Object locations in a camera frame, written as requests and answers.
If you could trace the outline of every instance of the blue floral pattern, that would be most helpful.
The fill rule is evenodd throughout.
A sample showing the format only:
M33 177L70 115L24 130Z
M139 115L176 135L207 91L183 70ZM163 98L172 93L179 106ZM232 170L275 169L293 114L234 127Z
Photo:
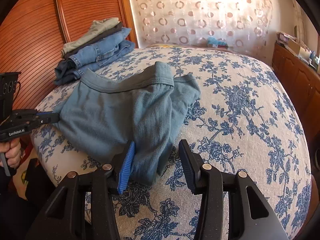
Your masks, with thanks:
M140 73L155 61L172 67L173 76L192 73L201 96L190 106L162 177L153 187L129 181L114 196L119 233L125 240L193 239L201 196L188 190L177 144L188 141L205 163L235 174L247 171L268 200L290 239L308 211L310 160L300 120L282 85L264 63L210 49L136 49L99 70L113 80ZM76 83L55 88L38 106L50 111ZM56 185L71 170L94 171L101 164L75 149L60 131L45 125L32 133L44 168ZM85 215L90 222L91 195ZM223 239L228 238L228 198L224 198Z

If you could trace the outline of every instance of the wooden dresser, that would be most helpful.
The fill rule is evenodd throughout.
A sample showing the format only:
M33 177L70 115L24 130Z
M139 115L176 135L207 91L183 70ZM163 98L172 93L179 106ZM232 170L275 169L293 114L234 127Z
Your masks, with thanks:
M297 111L307 142L311 143L320 131L320 76L278 44L272 67Z

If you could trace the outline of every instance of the stack of folded clothes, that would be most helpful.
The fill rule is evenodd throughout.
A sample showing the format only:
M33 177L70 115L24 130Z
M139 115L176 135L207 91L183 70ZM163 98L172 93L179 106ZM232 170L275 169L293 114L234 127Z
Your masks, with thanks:
M55 85L81 78L87 69L97 71L123 57L135 44L125 40L131 29L123 28L118 18L93 21L89 31L76 41L64 44L61 60L54 69Z

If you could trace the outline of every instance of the finger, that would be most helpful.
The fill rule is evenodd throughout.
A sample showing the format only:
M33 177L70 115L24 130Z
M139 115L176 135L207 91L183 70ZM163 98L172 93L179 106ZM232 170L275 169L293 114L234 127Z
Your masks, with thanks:
M20 143L18 143L18 145L15 148L10 149L9 151L6 152L5 157L7 159L15 158L17 155L19 155L20 157L20 149L21 149L21 146L20 146Z
M5 142L5 143L0 143L0 153L6 153L10 149L10 143Z
M10 148L14 148L18 145L18 143L20 142L20 138L14 138L11 142L10 142Z
M8 159L7 164L11 168L16 168L20 163L20 155L15 156L14 158Z

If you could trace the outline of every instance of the curtain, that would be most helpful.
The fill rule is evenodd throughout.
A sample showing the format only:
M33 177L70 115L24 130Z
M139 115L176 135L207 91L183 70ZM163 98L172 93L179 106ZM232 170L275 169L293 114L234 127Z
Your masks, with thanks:
M233 51L260 55L272 19L271 0L131 0L139 46L206 47L209 36Z

